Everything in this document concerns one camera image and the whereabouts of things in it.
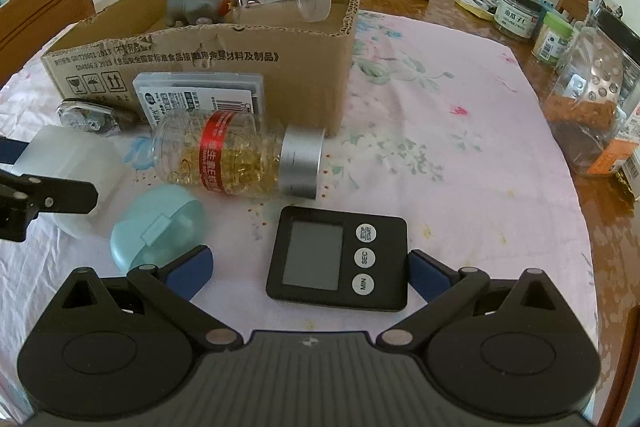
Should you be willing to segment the white plastic container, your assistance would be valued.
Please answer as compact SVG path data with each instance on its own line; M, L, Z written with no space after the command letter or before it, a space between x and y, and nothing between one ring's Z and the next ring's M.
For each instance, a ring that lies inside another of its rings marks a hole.
M92 183L98 192L98 201L88 215L53 215L53 221L62 231L81 239L93 233L100 211L122 181L125 166L109 139L70 128L46 126L35 134L10 171Z

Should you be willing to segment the light blue round case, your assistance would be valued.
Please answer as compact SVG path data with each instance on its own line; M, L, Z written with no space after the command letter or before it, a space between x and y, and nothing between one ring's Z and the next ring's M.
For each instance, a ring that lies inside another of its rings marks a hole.
M122 274L139 265L162 267L204 241L202 203L180 185L163 184L138 196L112 228L112 258Z

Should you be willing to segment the black digital timer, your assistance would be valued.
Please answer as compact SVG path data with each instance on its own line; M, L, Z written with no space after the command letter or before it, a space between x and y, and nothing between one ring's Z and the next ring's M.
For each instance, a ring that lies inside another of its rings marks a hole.
M408 228L401 217L282 209L267 295L334 308L395 312L408 303Z

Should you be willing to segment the grey elephant toy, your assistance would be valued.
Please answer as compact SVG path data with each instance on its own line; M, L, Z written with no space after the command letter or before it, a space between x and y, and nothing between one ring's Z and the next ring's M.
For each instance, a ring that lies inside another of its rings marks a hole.
M167 27L223 23L235 0L166 0Z

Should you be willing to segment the pink floral tablecloth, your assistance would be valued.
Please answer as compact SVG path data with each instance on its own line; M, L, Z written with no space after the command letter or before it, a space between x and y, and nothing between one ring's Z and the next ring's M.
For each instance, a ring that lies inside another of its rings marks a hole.
M207 212L213 280L194 303L243 336L254 329L339 331L387 325L424 305L412 289L401 313L281 303L265 286L281 209L294 204L398 216L418 248L457 269L496 279L547 272L598 347L597 297L585 218L538 98L501 43L462 31L361 11L340 131L326 140L318 197L310 202L194 191ZM52 39L1 90L1 135L30 141L58 124L61 97L41 61ZM122 184L99 209L96 235L75 239L41 215L24 243L1 241L1 417L30 407L17 353L76 267L118 275L112 228L139 194L160 185L143 129L113 135Z

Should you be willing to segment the capsule bottle silver lid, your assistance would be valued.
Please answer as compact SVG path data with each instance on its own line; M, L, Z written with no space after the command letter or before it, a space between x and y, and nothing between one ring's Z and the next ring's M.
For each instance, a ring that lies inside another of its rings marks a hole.
M153 167L167 183L220 194L314 199L323 140L322 130L264 115L179 109L153 130Z

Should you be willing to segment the wooden chair far left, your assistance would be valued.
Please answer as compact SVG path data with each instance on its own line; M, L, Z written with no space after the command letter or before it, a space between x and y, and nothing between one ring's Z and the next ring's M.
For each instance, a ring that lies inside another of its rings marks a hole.
M93 0L14 0L3 5L1 86L65 27L94 14Z

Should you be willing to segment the wooden chair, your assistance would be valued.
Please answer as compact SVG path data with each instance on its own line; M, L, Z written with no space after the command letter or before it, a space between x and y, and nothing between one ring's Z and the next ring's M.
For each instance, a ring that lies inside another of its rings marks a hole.
M559 0L555 3L555 9L570 23L585 20L588 16L589 2L591 0Z
M14 0L3 5L1 86L65 27L94 14L93 0Z

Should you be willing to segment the large clear snack jar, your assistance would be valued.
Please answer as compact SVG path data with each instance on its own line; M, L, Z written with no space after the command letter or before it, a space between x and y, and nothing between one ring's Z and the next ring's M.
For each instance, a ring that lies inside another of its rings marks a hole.
M553 138L574 171L616 173L639 146L639 36L600 5L560 65L542 106Z

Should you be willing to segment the green lid jar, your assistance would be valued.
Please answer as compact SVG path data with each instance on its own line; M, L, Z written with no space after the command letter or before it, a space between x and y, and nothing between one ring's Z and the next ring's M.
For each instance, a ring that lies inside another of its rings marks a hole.
M573 37L573 26L553 11L547 12L532 53L538 62L554 67L566 51Z

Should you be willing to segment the glass jar black lid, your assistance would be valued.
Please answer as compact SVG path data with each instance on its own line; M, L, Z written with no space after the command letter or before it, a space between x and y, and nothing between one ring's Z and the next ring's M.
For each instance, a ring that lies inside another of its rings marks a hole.
M498 0L494 23L503 34L527 41L532 38L541 10L537 0Z

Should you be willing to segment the open cardboard box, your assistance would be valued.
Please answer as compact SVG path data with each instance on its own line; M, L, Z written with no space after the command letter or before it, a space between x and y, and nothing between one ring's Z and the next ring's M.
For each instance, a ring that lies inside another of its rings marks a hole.
M169 28L166 0L118 0L77 23L43 54L63 98L142 106L142 72L242 72L264 78L267 114L283 124L341 127L360 0L332 0L304 23L282 9L251 8L228 24Z

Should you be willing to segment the pens bundle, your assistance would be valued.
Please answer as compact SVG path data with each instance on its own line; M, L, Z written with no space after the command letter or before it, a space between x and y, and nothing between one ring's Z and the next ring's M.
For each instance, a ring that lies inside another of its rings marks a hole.
M454 4L480 20L490 22L495 18L498 0L454 0Z

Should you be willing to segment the wooden chair far right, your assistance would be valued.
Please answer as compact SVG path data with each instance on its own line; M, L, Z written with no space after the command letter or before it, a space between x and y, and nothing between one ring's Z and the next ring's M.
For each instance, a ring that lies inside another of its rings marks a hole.
M585 20L588 16L589 2L591 0L559 0L555 3L555 9L570 23Z

